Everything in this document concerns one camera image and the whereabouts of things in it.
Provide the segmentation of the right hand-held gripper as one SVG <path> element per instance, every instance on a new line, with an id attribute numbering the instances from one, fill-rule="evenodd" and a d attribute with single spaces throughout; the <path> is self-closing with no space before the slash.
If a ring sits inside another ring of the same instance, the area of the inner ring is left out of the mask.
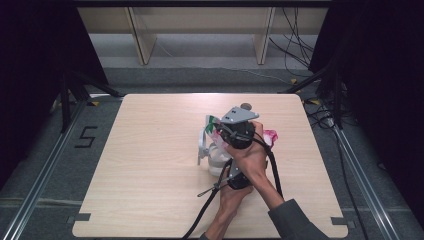
<path id="1" fill-rule="evenodd" d="M 233 107 L 221 118 L 217 130 L 221 138 L 233 148 L 246 149 L 252 144 L 255 133 L 251 120 L 258 117 L 258 113 Z"/>

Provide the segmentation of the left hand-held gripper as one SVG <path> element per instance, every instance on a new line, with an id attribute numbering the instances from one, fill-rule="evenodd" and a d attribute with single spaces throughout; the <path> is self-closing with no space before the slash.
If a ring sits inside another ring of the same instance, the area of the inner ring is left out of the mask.
<path id="1" fill-rule="evenodd" d="M 243 174 L 235 161 L 230 164 L 227 183 L 234 190 L 240 190 L 251 185 L 249 179 Z"/>

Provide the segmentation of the pink and white plastic bag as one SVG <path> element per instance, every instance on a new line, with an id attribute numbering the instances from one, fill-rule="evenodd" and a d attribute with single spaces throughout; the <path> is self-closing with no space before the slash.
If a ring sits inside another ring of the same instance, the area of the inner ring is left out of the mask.
<path id="1" fill-rule="evenodd" d="M 213 115 L 207 115 L 205 118 L 205 126 L 203 128 L 205 128 L 208 132 L 211 132 L 212 130 L 216 130 L 217 133 L 220 135 L 220 133 L 217 130 L 217 125 L 220 122 L 220 120 L 221 118 L 215 117 Z M 266 147 L 272 148 L 274 146 L 275 141 L 278 139 L 278 134 L 275 130 L 265 130 L 263 132 L 262 139 Z"/>

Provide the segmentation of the person's left hand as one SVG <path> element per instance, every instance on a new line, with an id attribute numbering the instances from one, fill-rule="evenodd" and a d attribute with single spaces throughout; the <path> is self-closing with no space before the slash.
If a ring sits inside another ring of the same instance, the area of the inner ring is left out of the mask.
<path id="1" fill-rule="evenodd" d="M 243 199 L 253 191 L 252 186 L 234 190 L 227 184 L 220 188 L 220 206 L 217 213 L 221 221 L 231 220 L 237 215 Z"/>

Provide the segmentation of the person's right hand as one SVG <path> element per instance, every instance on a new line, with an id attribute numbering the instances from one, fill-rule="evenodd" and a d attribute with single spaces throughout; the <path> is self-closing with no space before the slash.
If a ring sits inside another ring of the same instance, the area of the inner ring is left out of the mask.
<path id="1" fill-rule="evenodd" d="M 262 191 L 269 183 L 266 175 L 266 151 L 263 147 L 263 125 L 260 122 L 252 121 L 255 129 L 254 140 L 246 149 L 235 149 L 228 146 L 226 151 L 236 161 L 242 173 L 249 179 L 256 190 Z"/>

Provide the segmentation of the black metal stand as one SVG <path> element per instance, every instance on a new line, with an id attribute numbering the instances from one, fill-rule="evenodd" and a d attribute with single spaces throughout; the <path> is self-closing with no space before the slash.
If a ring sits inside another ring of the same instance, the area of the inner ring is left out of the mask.
<path id="1" fill-rule="evenodd" d="M 105 83 L 100 83 L 86 74 L 78 71 L 66 71 L 62 76 L 60 88 L 62 104 L 62 132 L 65 132 L 71 124 L 69 94 L 72 94 L 77 101 L 87 101 L 90 98 L 90 95 L 85 88 L 86 85 L 94 86 L 113 97 L 124 97 L 123 93 L 110 88 Z"/>
<path id="2" fill-rule="evenodd" d="M 332 116 L 338 128 L 342 126 L 342 81 L 339 67 L 335 64 L 327 64 L 324 68 L 304 79 L 299 84 L 295 84 L 282 94 L 294 94 L 297 91 L 309 86 L 313 82 L 321 80 L 316 90 L 320 98 L 333 97 Z"/>

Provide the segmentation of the beige wooden shelf unit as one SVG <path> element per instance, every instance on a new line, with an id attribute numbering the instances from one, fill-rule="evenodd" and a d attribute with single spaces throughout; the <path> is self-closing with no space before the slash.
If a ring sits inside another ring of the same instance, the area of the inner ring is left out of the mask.
<path id="1" fill-rule="evenodd" d="M 139 63 L 149 63 L 159 34 L 248 34 L 257 63 L 265 63 L 269 37 L 320 33 L 325 8 L 300 7 L 80 7 L 89 33 L 130 34 Z"/>

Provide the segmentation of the black tape strip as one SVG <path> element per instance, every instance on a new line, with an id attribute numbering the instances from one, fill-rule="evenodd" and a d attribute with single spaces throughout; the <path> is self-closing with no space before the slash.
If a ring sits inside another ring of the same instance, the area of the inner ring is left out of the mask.
<path id="1" fill-rule="evenodd" d="M 91 217 L 91 213 L 78 213 L 74 216 L 69 216 L 67 219 L 67 223 L 71 224 L 75 221 L 89 221 Z"/>
<path id="2" fill-rule="evenodd" d="M 331 222 L 335 226 L 346 226 L 349 229 L 354 229 L 356 227 L 353 221 L 349 221 L 344 217 L 332 217 Z"/>

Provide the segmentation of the black curtain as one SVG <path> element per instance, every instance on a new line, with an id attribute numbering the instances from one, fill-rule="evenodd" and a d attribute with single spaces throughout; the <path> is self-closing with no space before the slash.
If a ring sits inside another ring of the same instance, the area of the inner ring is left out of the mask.
<path id="1" fill-rule="evenodd" d="M 349 30 L 342 80 L 352 110 L 424 229 L 424 0 L 333 0 L 310 70 Z"/>
<path id="2" fill-rule="evenodd" d="M 0 189 L 32 145 L 69 71 L 108 83 L 72 0 L 0 0 Z"/>

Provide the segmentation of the aluminium floor rail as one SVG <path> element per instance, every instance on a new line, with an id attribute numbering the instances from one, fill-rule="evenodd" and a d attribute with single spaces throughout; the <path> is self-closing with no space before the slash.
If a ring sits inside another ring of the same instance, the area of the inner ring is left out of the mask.
<path id="1" fill-rule="evenodd" d="M 80 117 L 86 105 L 86 101 L 80 101 L 76 103 L 68 125 L 59 133 L 56 141 L 54 142 L 54 146 L 49 152 L 49 155 L 46 158 L 42 168 L 37 174 L 34 182 L 31 184 L 30 190 L 23 198 L 23 200 L 18 204 L 18 210 L 5 229 L 4 234 L 0 236 L 0 240 L 18 240 L 20 238 L 37 205 L 39 197 L 44 191 L 44 188 L 49 178 L 51 177 L 54 168 L 56 167 L 65 149 L 66 144 L 70 139 L 78 118 Z"/>
<path id="2" fill-rule="evenodd" d="M 334 128 L 335 135 L 340 141 L 339 146 L 344 154 L 345 160 L 352 171 L 352 175 L 366 201 L 368 208 L 374 217 L 380 232 L 385 240 L 400 240 L 393 221 L 385 210 L 382 201 L 377 196 L 370 180 L 361 166 L 358 157 L 348 141 L 346 134 L 339 127 Z"/>

